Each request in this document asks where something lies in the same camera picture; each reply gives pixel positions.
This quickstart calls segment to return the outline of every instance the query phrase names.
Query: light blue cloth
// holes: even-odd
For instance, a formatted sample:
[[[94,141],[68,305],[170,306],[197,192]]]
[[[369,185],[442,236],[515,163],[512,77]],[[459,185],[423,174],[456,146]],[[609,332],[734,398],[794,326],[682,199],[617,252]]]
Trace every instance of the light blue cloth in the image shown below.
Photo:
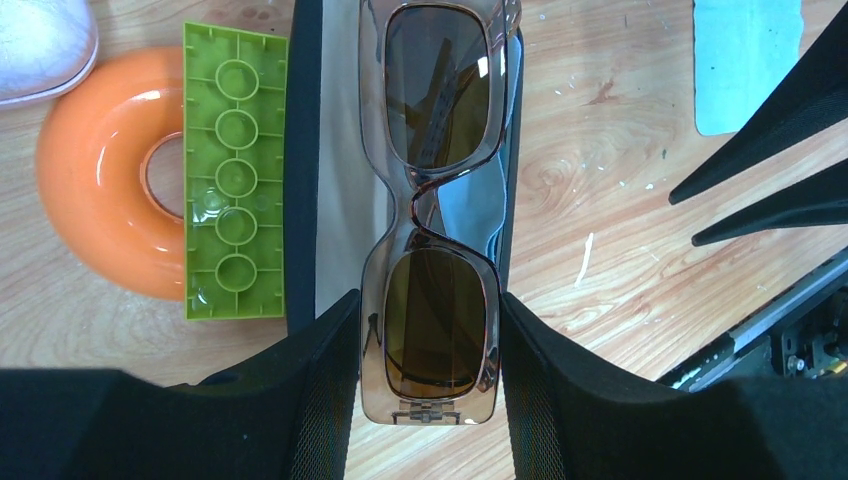
[[[509,43],[509,101],[507,124],[512,119],[518,74],[521,68],[521,42],[513,37]],[[437,195],[445,234],[496,261],[498,234],[506,219],[505,163],[509,152],[497,156],[477,170],[439,187]]]
[[[737,132],[798,61],[801,0],[695,1],[695,125]]]

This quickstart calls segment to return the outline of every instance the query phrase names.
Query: table surface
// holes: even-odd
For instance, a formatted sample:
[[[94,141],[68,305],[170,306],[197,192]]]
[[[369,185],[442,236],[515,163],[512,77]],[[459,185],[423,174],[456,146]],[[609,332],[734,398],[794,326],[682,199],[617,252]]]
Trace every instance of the table surface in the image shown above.
[[[184,20],[285,35],[292,3],[92,2],[102,59],[179,45]],[[804,1],[802,51],[842,3]],[[669,206],[671,188],[728,138],[695,130],[691,2],[524,0],[522,26],[510,290],[559,332],[655,379],[848,244],[848,228],[824,227],[691,246],[696,231],[841,160],[846,147],[840,124]],[[109,366],[163,385],[197,382],[285,336],[278,319],[187,323],[181,305],[121,290],[80,264],[36,191],[33,155],[49,108],[0,116],[1,367]],[[177,151],[151,172],[163,197],[181,191]],[[457,429],[374,425],[357,403],[347,470],[348,478],[513,478],[503,395],[491,421]]]

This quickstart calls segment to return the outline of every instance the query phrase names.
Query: white sneaker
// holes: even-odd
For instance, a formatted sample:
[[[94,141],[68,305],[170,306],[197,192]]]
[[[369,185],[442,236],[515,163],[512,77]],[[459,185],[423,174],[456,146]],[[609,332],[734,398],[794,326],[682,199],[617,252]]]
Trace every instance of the white sneaker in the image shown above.
[[[86,0],[0,0],[0,110],[76,87],[98,47]]]

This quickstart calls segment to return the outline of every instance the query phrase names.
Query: sunglasses hinge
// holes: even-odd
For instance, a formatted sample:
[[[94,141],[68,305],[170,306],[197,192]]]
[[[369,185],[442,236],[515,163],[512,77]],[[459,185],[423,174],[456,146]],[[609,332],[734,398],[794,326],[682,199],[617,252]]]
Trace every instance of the sunglasses hinge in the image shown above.
[[[401,400],[400,408],[401,411],[392,412],[392,419],[395,425],[397,425],[400,418],[406,418],[413,422],[424,424],[432,422],[442,423],[444,420],[451,419],[455,425],[459,425],[460,413],[454,411],[453,402],[414,402]]]

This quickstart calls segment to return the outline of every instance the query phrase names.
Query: brown tinted lens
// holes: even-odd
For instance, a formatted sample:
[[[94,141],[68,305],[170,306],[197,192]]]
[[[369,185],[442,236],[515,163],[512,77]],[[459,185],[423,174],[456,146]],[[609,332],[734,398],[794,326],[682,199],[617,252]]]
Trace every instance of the brown tinted lens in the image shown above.
[[[410,7],[386,37],[389,134],[401,159],[440,168],[468,158],[489,115],[489,61],[483,29],[466,12]]]
[[[462,395],[483,361],[486,309],[480,277],[462,258],[437,250],[403,257],[386,299],[386,368],[395,393]]]

